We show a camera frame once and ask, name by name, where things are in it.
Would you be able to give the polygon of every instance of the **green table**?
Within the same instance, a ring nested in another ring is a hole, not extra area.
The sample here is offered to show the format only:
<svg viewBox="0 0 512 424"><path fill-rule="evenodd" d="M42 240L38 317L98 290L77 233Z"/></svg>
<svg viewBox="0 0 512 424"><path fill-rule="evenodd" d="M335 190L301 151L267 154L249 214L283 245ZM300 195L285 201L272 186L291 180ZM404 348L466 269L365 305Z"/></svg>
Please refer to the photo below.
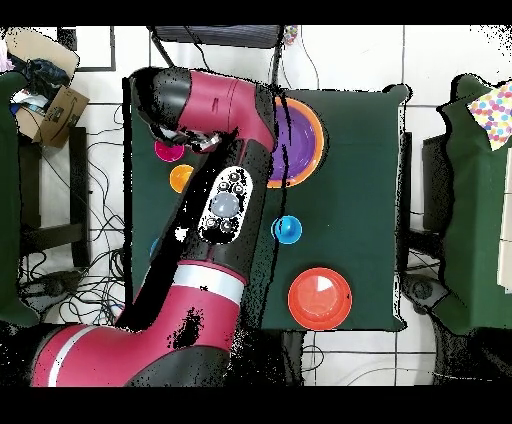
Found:
<svg viewBox="0 0 512 424"><path fill-rule="evenodd" d="M473 75L455 80L452 101L442 107L449 123L446 152L453 170L453 209L444 236L451 290L434 314L455 334L479 327L512 329L512 295L497 284L507 150L492 151L487 133L466 105L491 91Z"/></svg>
<svg viewBox="0 0 512 424"><path fill-rule="evenodd" d="M288 311L288 289L302 271L323 266L342 274L352 290L352 310L340 329L398 331L403 328L393 314L398 106L409 91L399 85L376 93L300 90L286 94L319 116L328 150L310 178L287 189L285 213L300 219L303 235L293 245L279 246L272 281L275 243L270 227L283 192L267 191L243 316L257 328L304 330ZM169 173L182 163L194 166L199 158L187 152L172 164L162 162L154 153L148 127L136 114L132 140L135 294L149 266L151 244L180 198L169 185Z"/></svg>

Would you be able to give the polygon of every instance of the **colorful polka dot cloth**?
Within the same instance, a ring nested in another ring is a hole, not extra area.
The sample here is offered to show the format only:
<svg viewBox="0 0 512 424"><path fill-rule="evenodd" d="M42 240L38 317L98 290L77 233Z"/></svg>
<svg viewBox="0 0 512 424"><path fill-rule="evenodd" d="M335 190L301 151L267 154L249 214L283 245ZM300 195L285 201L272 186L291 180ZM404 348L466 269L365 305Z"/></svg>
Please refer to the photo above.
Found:
<svg viewBox="0 0 512 424"><path fill-rule="evenodd" d="M498 150L512 136L512 80L469 103L468 109L487 131L491 149Z"/></svg>

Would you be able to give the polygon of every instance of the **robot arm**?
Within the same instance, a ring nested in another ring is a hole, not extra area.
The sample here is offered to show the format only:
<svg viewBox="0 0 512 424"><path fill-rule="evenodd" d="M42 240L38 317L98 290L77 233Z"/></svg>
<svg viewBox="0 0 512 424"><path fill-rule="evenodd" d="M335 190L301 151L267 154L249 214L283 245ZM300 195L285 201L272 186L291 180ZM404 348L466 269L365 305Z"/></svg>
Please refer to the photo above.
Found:
<svg viewBox="0 0 512 424"><path fill-rule="evenodd" d="M116 328L38 334L32 386L212 386L229 363L275 143L273 96L183 68L142 69L132 88L154 131L222 141L208 146Z"/></svg>

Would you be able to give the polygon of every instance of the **white stripe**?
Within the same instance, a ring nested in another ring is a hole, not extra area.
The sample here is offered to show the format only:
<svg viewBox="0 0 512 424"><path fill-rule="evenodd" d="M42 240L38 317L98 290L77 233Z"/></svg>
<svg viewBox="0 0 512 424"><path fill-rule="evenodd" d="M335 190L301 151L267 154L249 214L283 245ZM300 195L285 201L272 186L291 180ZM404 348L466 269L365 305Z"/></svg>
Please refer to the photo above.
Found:
<svg viewBox="0 0 512 424"><path fill-rule="evenodd" d="M73 345L82 337L85 336L89 331L95 330L98 327L85 327L76 333L73 337L71 337L64 346L61 347L55 361L53 362L52 369L50 370L50 377L48 378L48 387L56 387L57 386L57 377L59 375L60 367L64 362L64 358L71 350Z"/></svg>
<svg viewBox="0 0 512 424"><path fill-rule="evenodd" d="M206 287L209 292L225 297L238 306L244 292L244 284L238 278L200 265L179 265L173 284L196 289Z"/></svg>

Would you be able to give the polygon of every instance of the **blue cup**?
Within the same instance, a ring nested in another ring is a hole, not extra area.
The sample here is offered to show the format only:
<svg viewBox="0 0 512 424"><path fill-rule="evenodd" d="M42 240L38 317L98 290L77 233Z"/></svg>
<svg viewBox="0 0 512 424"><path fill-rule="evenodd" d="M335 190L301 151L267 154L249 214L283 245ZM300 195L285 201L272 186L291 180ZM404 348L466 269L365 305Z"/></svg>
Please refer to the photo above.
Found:
<svg viewBox="0 0 512 424"><path fill-rule="evenodd" d="M160 240L159 238L155 239L155 241L153 242L153 244L151 245L151 249L149 249L149 256L153 256L153 250L155 250L155 247L158 243L158 240Z"/></svg>
<svg viewBox="0 0 512 424"><path fill-rule="evenodd" d="M272 237L276 238L279 243L293 244L302 235L302 225L294 216L286 215L272 223L271 232Z"/></svg>

